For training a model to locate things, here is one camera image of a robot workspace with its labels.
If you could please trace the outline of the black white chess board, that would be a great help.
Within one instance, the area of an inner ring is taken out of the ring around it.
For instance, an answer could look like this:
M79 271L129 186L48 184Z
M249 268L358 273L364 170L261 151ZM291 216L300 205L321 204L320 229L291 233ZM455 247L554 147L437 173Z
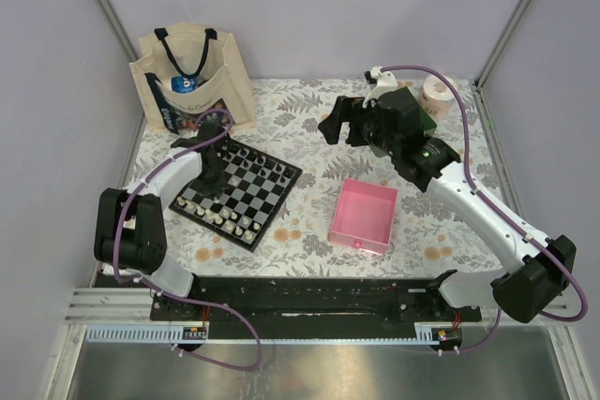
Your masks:
M228 137L223 146L227 187L219 197L196 191L193 179L170 209L247 251L254 251L302 174L283 160Z

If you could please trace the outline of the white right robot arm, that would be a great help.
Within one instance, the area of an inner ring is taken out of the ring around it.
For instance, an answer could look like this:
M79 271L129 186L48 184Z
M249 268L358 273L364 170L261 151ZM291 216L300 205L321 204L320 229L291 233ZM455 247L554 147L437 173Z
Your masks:
M468 180L460 155L429 136L420 107L406 88L377 99L338 96L318 129L330 145L338 143L343 124L347 144L371 146L389 156L398 175L442 202L473 230L500 261L499 271L438 276L427 297L428 313L446 321L461 307L498 307L528 323L568 286L576 247L566 236L549 238L527 224L483 187Z

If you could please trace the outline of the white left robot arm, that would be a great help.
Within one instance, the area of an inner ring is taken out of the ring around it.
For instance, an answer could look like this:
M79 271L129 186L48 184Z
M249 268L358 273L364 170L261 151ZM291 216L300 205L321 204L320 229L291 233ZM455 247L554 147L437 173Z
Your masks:
M191 289L192 273L167 255L163 212L187 183L217 168L218 145L228 134L226 126L204 123L196 136L176 140L140 180L99 198L96 260L110 265L120 284L144 283L172 295L171 310L183 320L201 314L203 297Z

